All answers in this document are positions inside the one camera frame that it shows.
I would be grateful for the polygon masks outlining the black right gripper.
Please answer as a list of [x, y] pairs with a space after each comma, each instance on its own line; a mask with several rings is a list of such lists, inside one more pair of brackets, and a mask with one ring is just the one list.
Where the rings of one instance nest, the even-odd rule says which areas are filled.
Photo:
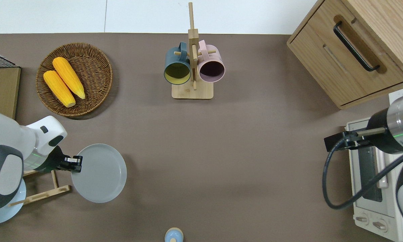
[[326, 151], [332, 151], [335, 144], [341, 140], [343, 140], [343, 142], [339, 144], [337, 150], [358, 150], [370, 147], [370, 142], [365, 140], [362, 136], [358, 136], [356, 131], [342, 131], [324, 138]]

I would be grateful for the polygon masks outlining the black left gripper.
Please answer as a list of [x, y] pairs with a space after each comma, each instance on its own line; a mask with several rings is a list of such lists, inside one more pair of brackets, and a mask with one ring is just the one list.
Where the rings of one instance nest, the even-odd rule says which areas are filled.
[[80, 155], [70, 157], [65, 155], [59, 146], [54, 147], [40, 166], [40, 172], [48, 173], [52, 170], [65, 170], [80, 173], [82, 171], [82, 159]]

